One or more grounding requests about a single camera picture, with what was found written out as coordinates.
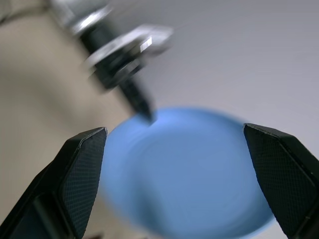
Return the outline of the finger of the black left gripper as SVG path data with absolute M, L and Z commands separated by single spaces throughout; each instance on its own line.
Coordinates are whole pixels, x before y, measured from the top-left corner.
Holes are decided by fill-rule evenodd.
M 148 124 L 153 124 L 155 117 L 150 100 L 137 81 L 132 77 L 127 78 L 119 84 L 119 88 L 132 111 L 142 117 Z

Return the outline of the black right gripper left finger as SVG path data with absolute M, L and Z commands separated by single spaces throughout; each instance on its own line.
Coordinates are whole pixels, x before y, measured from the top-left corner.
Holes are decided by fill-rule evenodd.
M 0 226 L 2 239 L 81 239 L 96 200 L 107 129 L 65 141 Z

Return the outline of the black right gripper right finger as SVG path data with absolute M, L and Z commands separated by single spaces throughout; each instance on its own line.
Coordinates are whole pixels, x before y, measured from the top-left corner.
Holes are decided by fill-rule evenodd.
M 260 188 L 289 239 L 319 237 L 319 161 L 293 135 L 244 124 Z

